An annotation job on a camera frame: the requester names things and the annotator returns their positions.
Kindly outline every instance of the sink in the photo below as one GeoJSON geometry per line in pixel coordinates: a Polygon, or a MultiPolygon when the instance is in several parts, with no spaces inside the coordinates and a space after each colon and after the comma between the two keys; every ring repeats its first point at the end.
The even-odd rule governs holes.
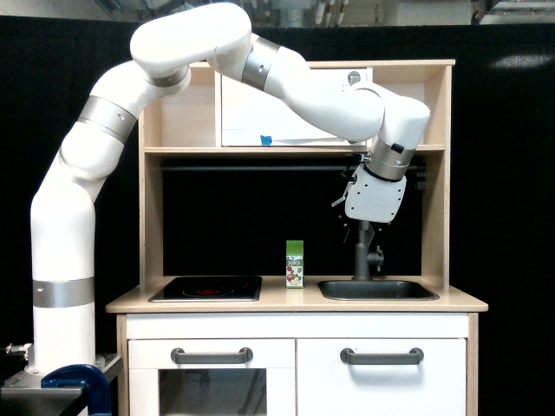
{"type": "Polygon", "coordinates": [[[435,293],[424,289],[419,283],[403,280],[369,282],[328,280],[320,282],[318,287],[323,297],[338,301],[433,301],[440,298],[435,293]]]}

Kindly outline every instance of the black backdrop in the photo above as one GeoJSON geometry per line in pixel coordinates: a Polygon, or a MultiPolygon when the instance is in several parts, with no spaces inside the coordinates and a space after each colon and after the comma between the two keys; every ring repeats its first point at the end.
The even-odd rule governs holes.
{"type": "MultiPolygon", "coordinates": [[[[0,345],[32,341],[30,201],[95,80],[130,59],[135,27],[0,18],[0,345]]],[[[311,61],[457,61],[450,273],[453,286],[490,305],[480,315],[484,415],[544,413],[552,386],[546,287],[554,265],[554,29],[257,31],[311,61]],[[529,65],[537,61],[542,65],[529,65]]],[[[114,317],[104,306],[138,283],[137,169],[135,131],[96,204],[99,352],[115,351],[114,317]]]]}

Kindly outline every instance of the toy kitchen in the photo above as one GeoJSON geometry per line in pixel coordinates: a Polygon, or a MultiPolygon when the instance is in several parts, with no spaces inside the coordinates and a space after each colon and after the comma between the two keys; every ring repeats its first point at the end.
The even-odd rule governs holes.
{"type": "Polygon", "coordinates": [[[120,414],[478,414],[487,305],[449,284],[454,64],[309,62],[337,88],[357,72],[429,107],[390,223],[345,216],[365,179],[339,166],[352,175],[371,143],[307,126],[281,137],[295,114],[277,106],[280,118],[262,120],[264,95],[206,63],[191,66],[185,92],[143,111],[140,285],[107,306],[124,362],[120,414]],[[320,199],[323,214],[303,214],[320,199]],[[287,239],[304,240],[302,288],[286,286],[287,239]]]}

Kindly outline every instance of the oven window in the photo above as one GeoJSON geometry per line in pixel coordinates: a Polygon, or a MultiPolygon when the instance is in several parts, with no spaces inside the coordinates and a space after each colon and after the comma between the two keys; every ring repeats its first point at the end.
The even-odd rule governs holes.
{"type": "Polygon", "coordinates": [[[266,370],[160,370],[160,414],[266,415],[266,370]]]}

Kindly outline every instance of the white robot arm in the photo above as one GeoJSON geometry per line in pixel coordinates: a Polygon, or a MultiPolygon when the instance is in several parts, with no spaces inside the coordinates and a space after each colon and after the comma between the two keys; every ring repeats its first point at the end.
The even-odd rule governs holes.
{"type": "Polygon", "coordinates": [[[342,92],[315,83],[301,55],[253,35],[248,16],[232,3],[141,26],[131,54],[133,61],[108,71],[93,88],[31,206],[31,372],[95,362],[94,201],[140,111],[186,88],[189,64],[206,59],[221,74],[277,97],[337,137],[365,141],[377,135],[371,160],[357,168],[349,185],[346,210],[353,218],[388,222],[395,216],[404,172],[428,121],[423,104],[375,84],[360,82],[342,92]]]}

